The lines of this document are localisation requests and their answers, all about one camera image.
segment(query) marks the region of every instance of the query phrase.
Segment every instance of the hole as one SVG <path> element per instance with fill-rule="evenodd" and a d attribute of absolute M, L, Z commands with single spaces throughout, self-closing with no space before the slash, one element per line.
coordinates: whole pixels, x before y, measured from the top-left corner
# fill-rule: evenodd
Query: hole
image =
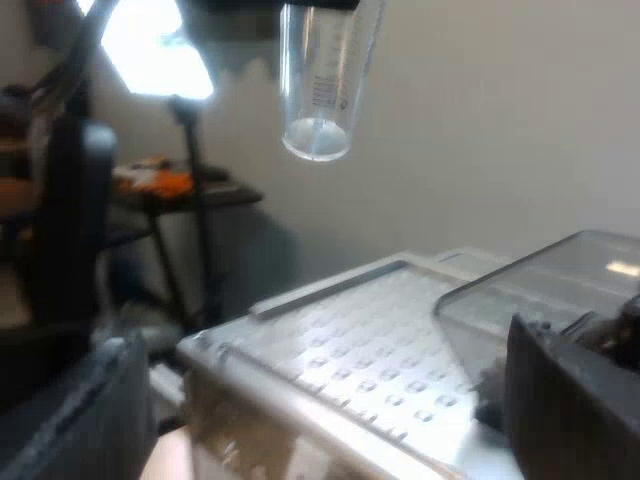
<path fill-rule="evenodd" d="M 458 403 L 458 400 L 450 395 L 440 395 L 436 400 L 437 405 L 447 408 L 453 407 L 456 403 Z"/>
<path fill-rule="evenodd" d="M 344 380 L 349 375 L 351 375 L 351 370 L 347 368 L 340 368 L 336 371 L 336 373 L 333 374 L 333 378 L 335 378 L 336 380 Z"/>
<path fill-rule="evenodd" d="M 426 388 L 427 388 L 426 383 L 423 383 L 417 380 L 407 385 L 407 391 L 411 393 L 420 393 L 426 390 Z"/>
<path fill-rule="evenodd" d="M 393 380 L 398 375 L 399 375 L 399 372 L 397 370 L 393 370 L 393 369 L 388 368 L 388 369 L 382 371 L 382 373 L 380 374 L 380 378 L 382 380 L 389 381 L 389 380 Z"/>
<path fill-rule="evenodd" d="M 433 414 L 427 412 L 426 410 L 418 410 L 414 416 L 422 423 L 428 423 L 433 420 Z"/>
<path fill-rule="evenodd" d="M 389 405 L 393 405 L 394 407 L 400 406 L 404 403 L 404 398 L 399 395 L 389 395 L 387 397 L 387 403 Z"/>
<path fill-rule="evenodd" d="M 320 368 L 322 366 L 324 366 L 327 363 L 327 359 L 324 357 L 318 357 L 318 358 L 314 358 L 313 360 L 311 360 L 309 362 L 309 366 L 311 368 Z"/>
<path fill-rule="evenodd" d="M 365 380 L 364 382 L 360 383 L 360 385 L 358 386 L 358 390 L 360 390 L 361 392 L 370 392 L 372 390 L 375 390 L 376 386 L 376 382 Z"/>
<path fill-rule="evenodd" d="M 373 360 L 366 358 L 358 360 L 353 366 L 358 370 L 364 370 L 365 368 L 369 368 L 371 364 L 373 364 Z"/>

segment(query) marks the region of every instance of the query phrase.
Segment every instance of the table leg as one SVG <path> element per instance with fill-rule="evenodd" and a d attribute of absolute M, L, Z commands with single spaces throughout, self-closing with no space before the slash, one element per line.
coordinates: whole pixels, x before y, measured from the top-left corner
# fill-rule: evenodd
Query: table leg
<path fill-rule="evenodd" d="M 182 293 L 180 293 L 178 279 L 176 278 L 176 274 L 171 266 L 171 259 L 169 258 L 167 245 L 165 244 L 162 232 L 160 231 L 160 226 L 158 225 L 158 217 L 152 213 L 147 213 L 147 219 L 149 220 L 149 226 L 151 227 L 153 243 L 155 244 L 158 256 L 160 257 L 160 264 L 164 271 L 164 278 L 171 295 L 173 308 L 175 309 L 175 313 L 178 315 L 180 324 L 185 331 L 188 332 L 191 330 L 189 315 L 184 304 L 184 299 L 182 298 Z"/>

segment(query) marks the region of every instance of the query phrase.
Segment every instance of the measuring cup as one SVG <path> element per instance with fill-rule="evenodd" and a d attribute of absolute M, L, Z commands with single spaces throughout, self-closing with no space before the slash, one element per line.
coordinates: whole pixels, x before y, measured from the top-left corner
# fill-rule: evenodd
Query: measuring cup
<path fill-rule="evenodd" d="M 353 12 L 282 8 L 282 142 L 298 157 L 327 162 L 351 148 L 385 2 L 361 0 Z"/>

